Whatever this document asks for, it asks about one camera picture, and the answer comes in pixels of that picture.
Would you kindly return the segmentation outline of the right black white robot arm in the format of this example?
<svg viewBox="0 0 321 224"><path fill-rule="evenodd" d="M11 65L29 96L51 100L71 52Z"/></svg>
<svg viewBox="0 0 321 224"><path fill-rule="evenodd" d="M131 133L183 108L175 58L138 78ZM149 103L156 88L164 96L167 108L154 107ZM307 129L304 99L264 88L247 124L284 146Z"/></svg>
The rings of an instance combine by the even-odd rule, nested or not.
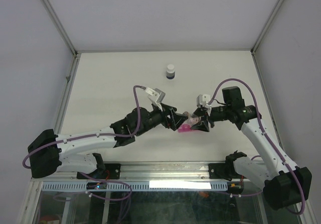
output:
<svg viewBox="0 0 321 224"><path fill-rule="evenodd" d="M288 155L274 144L263 124L260 113L253 105L246 105L237 86L222 90L223 104L213 107L208 94L197 97L194 115L198 122L193 130L209 132L216 122L230 121L252 143L264 162L261 166L245 153L235 151L226 156L225 163L214 169L220 178L232 180L238 175L249 179L259 189L273 210L293 204L304 204L308 199L312 174L308 168L300 168Z"/></svg>

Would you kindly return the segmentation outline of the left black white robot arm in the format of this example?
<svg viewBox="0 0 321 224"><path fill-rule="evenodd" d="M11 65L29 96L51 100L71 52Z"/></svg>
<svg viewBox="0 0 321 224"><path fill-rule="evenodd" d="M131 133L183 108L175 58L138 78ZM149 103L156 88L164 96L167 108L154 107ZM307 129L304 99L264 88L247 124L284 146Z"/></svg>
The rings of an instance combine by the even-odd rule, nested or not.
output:
<svg viewBox="0 0 321 224"><path fill-rule="evenodd" d="M176 131L188 114L179 114L173 106L153 106L152 111L139 107L125 118L95 132L76 135L58 135L53 129L42 131L28 146L23 162L33 178L44 178L56 172L82 172L99 178L105 172L104 161L96 149L112 149L135 142L135 138L162 125Z"/></svg>

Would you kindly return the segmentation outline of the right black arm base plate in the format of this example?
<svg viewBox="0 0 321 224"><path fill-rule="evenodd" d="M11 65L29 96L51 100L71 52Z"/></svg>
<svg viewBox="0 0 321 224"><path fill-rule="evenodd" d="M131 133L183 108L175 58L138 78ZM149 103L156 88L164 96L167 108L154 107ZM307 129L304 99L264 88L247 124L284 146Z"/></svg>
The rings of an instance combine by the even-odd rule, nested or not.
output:
<svg viewBox="0 0 321 224"><path fill-rule="evenodd" d="M225 179L231 181L233 178L238 177L232 165L228 163L209 163L208 169L210 179Z"/></svg>

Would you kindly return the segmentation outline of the pink pill organizer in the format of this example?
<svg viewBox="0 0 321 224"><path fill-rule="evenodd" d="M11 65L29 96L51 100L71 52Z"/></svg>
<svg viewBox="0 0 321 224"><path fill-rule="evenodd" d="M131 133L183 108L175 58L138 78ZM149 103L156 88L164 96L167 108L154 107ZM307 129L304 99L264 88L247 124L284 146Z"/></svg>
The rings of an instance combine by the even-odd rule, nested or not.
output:
<svg viewBox="0 0 321 224"><path fill-rule="evenodd" d="M193 130L190 125L188 124L182 124L178 130L179 133L188 133L188 132L195 132L197 130Z"/></svg>

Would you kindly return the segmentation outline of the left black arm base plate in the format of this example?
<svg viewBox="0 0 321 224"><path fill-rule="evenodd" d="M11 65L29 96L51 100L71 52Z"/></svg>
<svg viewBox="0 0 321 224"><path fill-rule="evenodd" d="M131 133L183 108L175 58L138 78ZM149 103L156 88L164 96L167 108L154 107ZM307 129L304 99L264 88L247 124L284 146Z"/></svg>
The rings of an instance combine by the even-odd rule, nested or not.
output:
<svg viewBox="0 0 321 224"><path fill-rule="evenodd" d="M87 175L94 179L118 180L120 178L120 168L120 163L100 163L95 171Z"/></svg>

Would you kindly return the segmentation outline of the clear pill bottle orange cap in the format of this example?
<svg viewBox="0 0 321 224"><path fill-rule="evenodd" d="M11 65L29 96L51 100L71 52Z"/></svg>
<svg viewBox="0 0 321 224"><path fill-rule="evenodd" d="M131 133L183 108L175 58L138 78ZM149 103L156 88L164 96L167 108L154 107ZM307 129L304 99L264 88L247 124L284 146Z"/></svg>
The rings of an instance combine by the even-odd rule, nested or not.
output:
<svg viewBox="0 0 321 224"><path fill-rule="evenodd" d="M187 119L184 121L184 125L188 125L191 127L193 125L196 125L200 121L200 118L198 116L187 111L184 112L183 115L187 117Z"/></svg>

